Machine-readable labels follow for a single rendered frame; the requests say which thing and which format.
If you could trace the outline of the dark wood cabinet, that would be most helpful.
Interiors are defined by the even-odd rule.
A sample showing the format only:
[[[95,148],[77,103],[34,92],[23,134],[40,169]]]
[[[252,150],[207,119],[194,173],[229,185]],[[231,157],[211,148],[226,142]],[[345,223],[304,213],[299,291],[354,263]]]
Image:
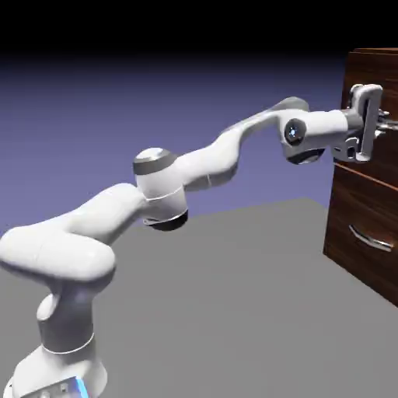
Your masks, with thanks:
[[[398,121],[398,47],[350,52],[342,105],[355,83],[380,84]],[[398,308],[398,131],[375,139],[370,162],[334,163],[323,253]]]

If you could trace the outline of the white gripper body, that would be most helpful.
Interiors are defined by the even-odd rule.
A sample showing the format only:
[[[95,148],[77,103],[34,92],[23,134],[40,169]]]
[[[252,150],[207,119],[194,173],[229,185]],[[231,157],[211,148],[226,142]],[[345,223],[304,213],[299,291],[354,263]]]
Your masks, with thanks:
[[[357,162],[368,162],[372,157],[373,141],[379,121],[382,87],[376,84],[355,84],[350,90],[350,111],[361,120],[356,128],[359,146],[355,153]]]

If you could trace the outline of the dark wood drawer front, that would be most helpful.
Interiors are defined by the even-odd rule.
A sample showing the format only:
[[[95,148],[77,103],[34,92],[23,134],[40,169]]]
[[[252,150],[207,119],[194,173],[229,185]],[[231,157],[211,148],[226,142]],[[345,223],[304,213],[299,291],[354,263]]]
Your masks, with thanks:
[[[357,48],[346,58],[341,104],[348,105],[349,89],[355,83],[383,87],[381,109],[398,121],[398,48]],[[387,131],[374,140],[372,159],[336,164],[398,188],[398,131]]]
[[[349,225],[393,251],[365,245]],[[398,308],[398,190],[336,165],[323,253]]]

